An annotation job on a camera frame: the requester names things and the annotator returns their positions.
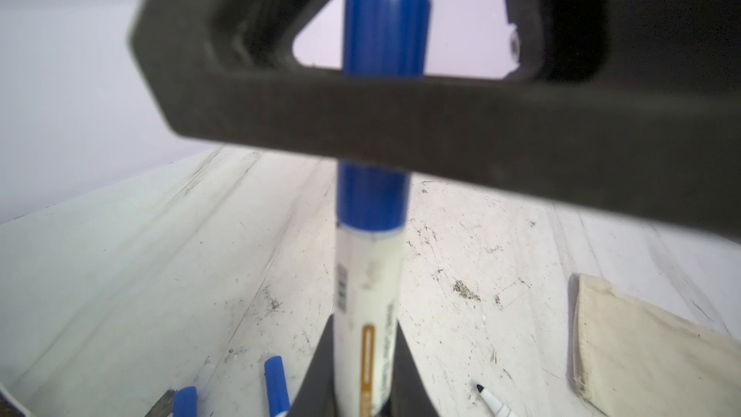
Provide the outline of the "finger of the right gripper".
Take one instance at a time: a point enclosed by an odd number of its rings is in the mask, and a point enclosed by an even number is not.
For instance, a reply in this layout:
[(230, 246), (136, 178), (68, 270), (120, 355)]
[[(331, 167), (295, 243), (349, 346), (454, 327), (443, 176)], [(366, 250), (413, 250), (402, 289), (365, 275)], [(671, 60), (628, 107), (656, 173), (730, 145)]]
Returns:
[(740, 233), (740, 0), (506, 0), (503, 80), (304, 68), (329, 0), (144, 0), (129, 41), (181, 135)]

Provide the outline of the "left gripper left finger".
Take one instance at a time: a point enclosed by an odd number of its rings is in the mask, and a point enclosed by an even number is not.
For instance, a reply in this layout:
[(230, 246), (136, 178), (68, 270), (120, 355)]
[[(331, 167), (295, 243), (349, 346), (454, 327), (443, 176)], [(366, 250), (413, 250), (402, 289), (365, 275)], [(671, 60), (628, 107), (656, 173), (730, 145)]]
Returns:
[(333, 316), (330, 315), (288, 417), (335, 416)]

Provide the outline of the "white pen blue end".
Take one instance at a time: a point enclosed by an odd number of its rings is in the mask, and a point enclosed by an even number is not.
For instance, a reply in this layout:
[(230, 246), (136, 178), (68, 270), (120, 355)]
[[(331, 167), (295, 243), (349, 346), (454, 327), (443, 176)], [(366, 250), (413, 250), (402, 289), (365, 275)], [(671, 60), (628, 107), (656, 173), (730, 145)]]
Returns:
[(341, 416), (377, 416), (391, 396), (403, 229), (336, 228), (334, 394)]

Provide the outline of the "white pen with blue cap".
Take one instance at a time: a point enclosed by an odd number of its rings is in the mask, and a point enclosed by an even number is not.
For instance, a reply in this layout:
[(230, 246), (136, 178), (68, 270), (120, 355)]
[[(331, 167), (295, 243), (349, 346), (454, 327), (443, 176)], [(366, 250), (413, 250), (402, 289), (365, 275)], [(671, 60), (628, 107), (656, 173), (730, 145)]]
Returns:
[(173, 417), (196, 417), (198, 393), (195, 386), (181, 388), (173, 399)]

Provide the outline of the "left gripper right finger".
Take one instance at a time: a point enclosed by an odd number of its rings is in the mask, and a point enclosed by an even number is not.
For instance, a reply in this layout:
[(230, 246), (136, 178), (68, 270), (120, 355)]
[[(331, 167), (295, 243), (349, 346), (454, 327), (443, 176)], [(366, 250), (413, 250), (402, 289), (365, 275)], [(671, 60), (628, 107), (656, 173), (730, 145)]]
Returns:
[(438, 416), (430, 395), (424, 387), (399, 322), (397, 323), (389, 415), (392, 417)]

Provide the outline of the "white marker pen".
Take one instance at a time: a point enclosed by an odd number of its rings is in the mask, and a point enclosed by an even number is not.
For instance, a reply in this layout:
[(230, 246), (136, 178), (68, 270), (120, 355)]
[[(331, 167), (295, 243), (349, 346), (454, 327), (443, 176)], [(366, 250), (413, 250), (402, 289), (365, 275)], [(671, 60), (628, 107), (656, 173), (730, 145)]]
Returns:
[(281, 356), (272, 356), (264, 362), (264, 379), (269, 416), (286, 417), (291, 408), (291, 401)]

